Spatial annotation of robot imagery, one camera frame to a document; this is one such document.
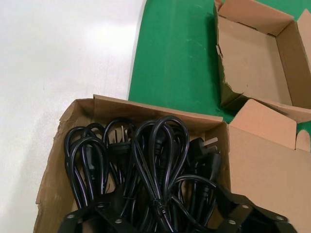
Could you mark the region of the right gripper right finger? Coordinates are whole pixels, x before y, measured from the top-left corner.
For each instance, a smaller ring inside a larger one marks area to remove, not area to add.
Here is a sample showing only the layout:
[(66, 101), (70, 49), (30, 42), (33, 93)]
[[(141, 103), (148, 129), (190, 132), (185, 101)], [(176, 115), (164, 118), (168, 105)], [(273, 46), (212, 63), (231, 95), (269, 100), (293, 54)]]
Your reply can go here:
[(217, 233), (290, 233), (292, 225), (280, 214), (255, 205), (244, 195), (218, 186), (216, 203), (223, 221)]

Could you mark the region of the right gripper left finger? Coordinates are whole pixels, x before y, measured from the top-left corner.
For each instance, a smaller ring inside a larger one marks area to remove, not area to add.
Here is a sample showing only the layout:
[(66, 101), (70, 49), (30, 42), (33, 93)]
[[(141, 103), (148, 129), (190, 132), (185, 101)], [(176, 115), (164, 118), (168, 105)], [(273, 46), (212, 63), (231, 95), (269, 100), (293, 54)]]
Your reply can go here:
[(88, 206), (67, 214), (59, 233), (137, 233), (126, 218), (121, 217), (125, 198), (122, 187), (100, 195)]

